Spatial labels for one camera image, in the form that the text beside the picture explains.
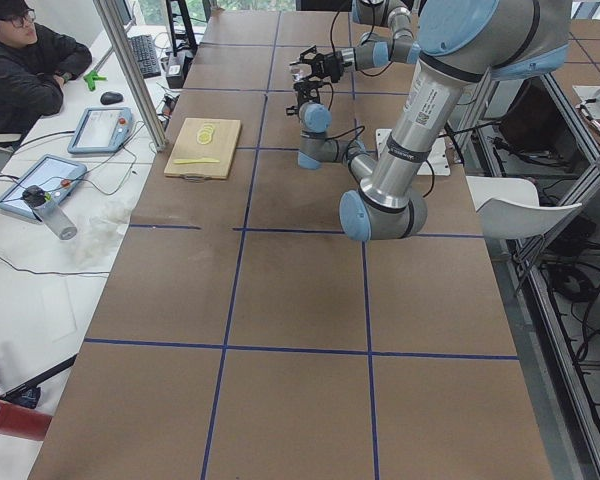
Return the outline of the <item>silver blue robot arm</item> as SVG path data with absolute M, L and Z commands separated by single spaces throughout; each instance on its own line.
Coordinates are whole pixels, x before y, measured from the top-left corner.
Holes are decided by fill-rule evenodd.
M 412 182 L 447 123 L 463 90 L 481 81 L 526 79 L 559 68 L 567 58 L 571 22 L 568 1 L 427 1 L 411 18 L 410 1 L 355 1 L 352 17 L 368 32 L 359 45 L 327 54 L 305 50 L 309 66 L 294 80 L 296 105 L 287 108 L 301 125 L 299 166 L 327 162 L 347 166 L 356 189 L 344 193 L 339 218 L 344 233 L 360 242 L 400 239 L 421 230 L 427 218 L 423 196 Z M 361 141 L 328 135 L 331 113 L 318 90 L 349 71 L 410 63 L 411 93 L 378 156 Z
M 392 63 L 413 64 L 419 46 L 413 32 L 412 14 L 417 1 L 350 1 L 351 18 L 368 27 L 358 44 L 321 53 L 315 46 L 289 65 L 294 84 L 325 80 L 337 83 L 345 73 L 384 68 Z

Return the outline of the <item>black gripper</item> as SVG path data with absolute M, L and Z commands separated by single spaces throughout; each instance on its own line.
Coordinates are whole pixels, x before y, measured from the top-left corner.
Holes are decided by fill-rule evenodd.
M 302 106 L 306 103 L 320 103 L 320 88 L 322 81 L 329 80 L 330 75 L 324 70 L 310 69 L 301 67 L 299 69 L 299 82 L 293 85 L 296 92 L 297 105 Z
M 344 73 L 344 60 L 340 52 L 331 52 L 323 55 L 313 45 L 302 51 L 298 58 L 289 63 L 290 67 L 306 65 L 309 67 L 320 67 L 320 78 L 329 79 L 330 82 L 338 82 Z

